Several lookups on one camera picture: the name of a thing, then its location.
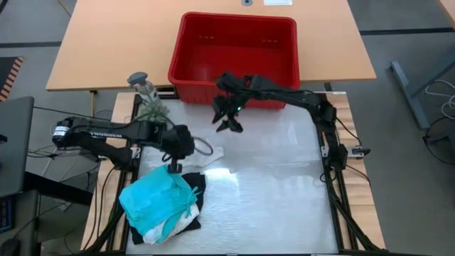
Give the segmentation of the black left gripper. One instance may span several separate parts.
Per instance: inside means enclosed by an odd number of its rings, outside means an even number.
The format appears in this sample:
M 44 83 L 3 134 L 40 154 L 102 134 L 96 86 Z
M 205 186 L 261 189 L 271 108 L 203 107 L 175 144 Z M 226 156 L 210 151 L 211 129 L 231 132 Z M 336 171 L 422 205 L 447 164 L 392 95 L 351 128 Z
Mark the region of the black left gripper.
M 161 138 L 161 150 L 164 153 L 162 161 L 171 161 L 168 165 L 168 172 L 180 174 L 183 167 L 178 163 L 178 160 L 185 159 L 195 151 L 194 139 L 188 127 L 179 124 L 164 131 Z

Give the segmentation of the white lace garment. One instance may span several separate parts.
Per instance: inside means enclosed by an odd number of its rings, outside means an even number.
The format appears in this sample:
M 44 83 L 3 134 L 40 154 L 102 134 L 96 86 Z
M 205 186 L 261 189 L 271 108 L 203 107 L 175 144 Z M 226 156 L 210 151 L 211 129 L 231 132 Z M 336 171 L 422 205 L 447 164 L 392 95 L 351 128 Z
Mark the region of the white lace garment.
M 180 215 L 180 218 L 175 223 L 174 226 L 169 230 L 165 227 L 165 225 L 171 220 L 168 219 L 160 224 L 158 224 L 155 228 L 149 230 L 144 236 L 143 241 L 148 244 L 161 244 L 167 241 L 169 238 L 177 235 L 179 232 L 183 231 L 187 228 L 199 215 L 199 209 L 197 205 L 194 203 L 190 207 L 190 212 L 183 211 Z

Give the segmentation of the grey spray bottle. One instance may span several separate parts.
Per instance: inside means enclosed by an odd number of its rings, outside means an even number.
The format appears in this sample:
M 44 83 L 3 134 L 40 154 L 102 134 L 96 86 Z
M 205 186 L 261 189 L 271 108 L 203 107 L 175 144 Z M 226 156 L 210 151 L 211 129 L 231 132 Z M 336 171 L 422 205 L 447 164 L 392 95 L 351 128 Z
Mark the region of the grey spray bottle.
M 139 93 L 139 96 L 146 104 L 155 105 L 159 102 L 158 91 L 147 78 L 147 73 L 136 72 L 127 78 L 127 82 L 130 88 Z

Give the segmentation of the hazard striped floor mat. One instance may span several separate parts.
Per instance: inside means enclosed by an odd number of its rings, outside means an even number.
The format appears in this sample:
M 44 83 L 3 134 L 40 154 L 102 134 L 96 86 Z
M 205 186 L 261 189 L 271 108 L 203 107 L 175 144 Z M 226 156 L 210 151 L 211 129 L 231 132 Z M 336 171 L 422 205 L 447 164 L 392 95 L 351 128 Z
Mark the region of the hazard striped floor mat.
M 23 65 L 23 57 L 0 57 L 0 102 L 7 100 L 18 73 Z

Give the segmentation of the red plastic laundry bin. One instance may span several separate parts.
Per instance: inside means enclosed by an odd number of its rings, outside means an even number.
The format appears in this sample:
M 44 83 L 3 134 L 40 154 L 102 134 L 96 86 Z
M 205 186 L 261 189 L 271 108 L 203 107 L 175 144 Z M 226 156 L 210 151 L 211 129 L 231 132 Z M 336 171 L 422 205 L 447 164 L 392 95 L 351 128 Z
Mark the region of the red plastic laundry bin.
M 224 72 L 300 86 L 296 22 L 276 16 L 188 12 L 182 16 L 168 80 L 182 102 L 209 105 Z

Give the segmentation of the black t-shirt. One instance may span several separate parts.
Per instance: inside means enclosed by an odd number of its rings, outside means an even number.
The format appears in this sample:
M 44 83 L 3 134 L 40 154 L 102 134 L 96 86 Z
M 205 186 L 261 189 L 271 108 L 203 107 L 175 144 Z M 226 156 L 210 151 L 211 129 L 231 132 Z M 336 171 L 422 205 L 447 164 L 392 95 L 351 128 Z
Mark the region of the black t-shirt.
M 202 211 L 203 208 L 203 195 L 206 189 L 205 176 L 200 173 L 189 173 L 182 175 L 183 179 L 188 183 L 191 188 L 197 188 L 196 190 L 196 205 L 199 211 Z M 201 228 L 201 224 L 198 221 L 198 218 L 195 217 L 184 229 L 178 231 L 176 235 L 181 233 L 197 230 Z M 144 244 L 143 237 L 137 232 L 135 228 L 131 228 L 132 232 L 132 241 L 134 245 Z

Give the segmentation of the grey metal desk leg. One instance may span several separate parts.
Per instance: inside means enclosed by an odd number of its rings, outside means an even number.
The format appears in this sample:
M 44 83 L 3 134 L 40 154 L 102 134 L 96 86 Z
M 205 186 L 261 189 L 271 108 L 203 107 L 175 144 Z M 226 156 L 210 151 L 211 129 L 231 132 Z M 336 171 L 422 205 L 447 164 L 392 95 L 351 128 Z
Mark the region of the grey metal desk leg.
M 421 129 L 428 129 L 430 124 L 427 116 L 424 113 L 422 105 L 420 104 L 417 96 L 421 94 L 424 89 L 435 82 L 442 75 L 455 67 L 455 59 L 440 60 L 429 71 L 426 71 L 421 77 L 416 80 L 409 80 L 405 75 L 404 70 L 397 61 L 392 61 L 390 69 L 392 74 L 398 81 L 403 95 L 405 96 L 408 105 L 410 106 L 415 119 Z

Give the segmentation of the wooden desk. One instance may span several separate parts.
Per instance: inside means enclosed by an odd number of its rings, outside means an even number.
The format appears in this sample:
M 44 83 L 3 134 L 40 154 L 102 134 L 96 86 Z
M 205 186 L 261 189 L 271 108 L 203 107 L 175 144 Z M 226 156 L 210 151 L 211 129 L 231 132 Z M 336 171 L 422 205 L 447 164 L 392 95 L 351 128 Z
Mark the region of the wooden desk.
M 168 83 L 182 15 L 190 12 L 285 16 L 296 21 L 305 81 L 373 80 L 372 63 L 346 0 L 77 0 L 46 88 L 127 88 L 137 71 Z
M 455 28 L 455 0 L 438 0 L 450 24 Z

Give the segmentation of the teal garment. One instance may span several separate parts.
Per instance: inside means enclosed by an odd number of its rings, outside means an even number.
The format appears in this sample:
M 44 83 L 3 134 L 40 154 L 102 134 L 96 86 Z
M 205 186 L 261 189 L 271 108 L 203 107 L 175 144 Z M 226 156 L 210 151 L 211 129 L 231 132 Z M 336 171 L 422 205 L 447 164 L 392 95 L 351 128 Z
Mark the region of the teal garment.
M 196 203 L 196 190 L 180 174 L 170 174 L 167 165 L 160 166 L 124 188 L 119 201 L 130 226 L 143 237 L 158 224 L 171 219 L 169 230 L 184 211 Z

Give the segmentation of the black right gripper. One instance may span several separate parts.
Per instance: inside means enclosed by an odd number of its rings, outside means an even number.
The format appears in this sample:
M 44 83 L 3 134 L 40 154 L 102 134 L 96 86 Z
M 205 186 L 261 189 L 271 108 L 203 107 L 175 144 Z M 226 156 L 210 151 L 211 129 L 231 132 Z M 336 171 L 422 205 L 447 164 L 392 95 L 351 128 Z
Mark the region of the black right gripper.
M 242 78 L 234 76 L 232 73 L 224 72 L 216 82 L 218 89 L 223 91 L 213 99 L 213 110 L 215 112 L 212 123 L 215 124 L 224 116 L 229 119 L 223 120 L 216 132 L 229 129 L 231 132 L 243 132 L 242 125 L 237 122 L 235 117 L 238 112 L 250 100 L 250 85 L 254 75 L 245 75 Z

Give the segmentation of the black keyboard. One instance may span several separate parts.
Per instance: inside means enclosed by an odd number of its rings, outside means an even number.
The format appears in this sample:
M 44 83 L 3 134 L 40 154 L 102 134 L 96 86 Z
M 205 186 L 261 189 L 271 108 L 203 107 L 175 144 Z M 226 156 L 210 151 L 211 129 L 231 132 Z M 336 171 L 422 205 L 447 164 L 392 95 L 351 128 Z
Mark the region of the black keyboard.
M 0 233 L 14 227 L 14 200 L 12 197 L 0 198 Z

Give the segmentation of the thin white garment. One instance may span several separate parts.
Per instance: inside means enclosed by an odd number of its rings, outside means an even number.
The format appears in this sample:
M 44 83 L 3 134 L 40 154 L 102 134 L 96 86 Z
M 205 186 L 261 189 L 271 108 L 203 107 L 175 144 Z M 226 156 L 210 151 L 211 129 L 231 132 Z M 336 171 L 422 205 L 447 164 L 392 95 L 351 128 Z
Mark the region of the thin white garment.
M 182 161 L 184 167 L 204 167 L 223 158 L 225 155 L 224 148 L 212 145 L 207 139 L 194 137 L 194 142 L 195 152 Z

